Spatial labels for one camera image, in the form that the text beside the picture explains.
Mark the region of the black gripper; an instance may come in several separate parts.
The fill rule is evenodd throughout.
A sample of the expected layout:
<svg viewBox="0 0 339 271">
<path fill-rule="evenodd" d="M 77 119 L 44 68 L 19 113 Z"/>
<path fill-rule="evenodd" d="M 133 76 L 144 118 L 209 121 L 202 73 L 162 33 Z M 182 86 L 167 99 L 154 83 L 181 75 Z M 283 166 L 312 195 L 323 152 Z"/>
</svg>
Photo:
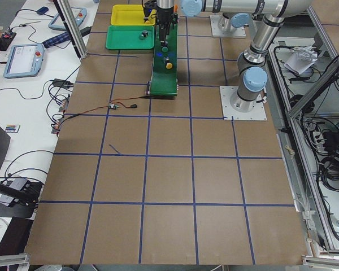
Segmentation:
<svg viewBox="0 0 339 271">
<path fill-rule="evenodd" d="M 168 44 L 168 35 L 170 34 L 171 21 L 160 21 L 157 20 L 159 29 L 159 40 L 164 45 Z"/>
</svg>

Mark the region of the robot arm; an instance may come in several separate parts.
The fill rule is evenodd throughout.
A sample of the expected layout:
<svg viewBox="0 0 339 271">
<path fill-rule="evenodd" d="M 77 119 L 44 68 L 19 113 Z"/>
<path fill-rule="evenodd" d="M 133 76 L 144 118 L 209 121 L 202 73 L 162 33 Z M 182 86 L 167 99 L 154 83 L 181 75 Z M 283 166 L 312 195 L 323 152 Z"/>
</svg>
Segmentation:
<svg viewBox="0 0 339 271">
<path fill-rule="evenodd" d="M 211 15 L 211 33 L 214 37 L 245 37 L 244 26 L 248 25 L 250 15 L 247 13 Z M 178 36 L 178 13 L 174 10 L 157 9 L 155 25 L 155 42 L 161 48 L 168 47 L 171 40 Z"/>
<path fill-rule="evenodd" d="M 304 12 L 311 4 L 311 1 L 299 0 L 181 1 L 180 8 L 187 17 L 195 17 L 201 12 L 263 14 L 264 17 L 250 46 L 244 50 L 239 59 L 239 62 L 247 62 L 250 65 L 262 65 L 265 61 L 264 56 L 284 20 Z"/>
</svg>

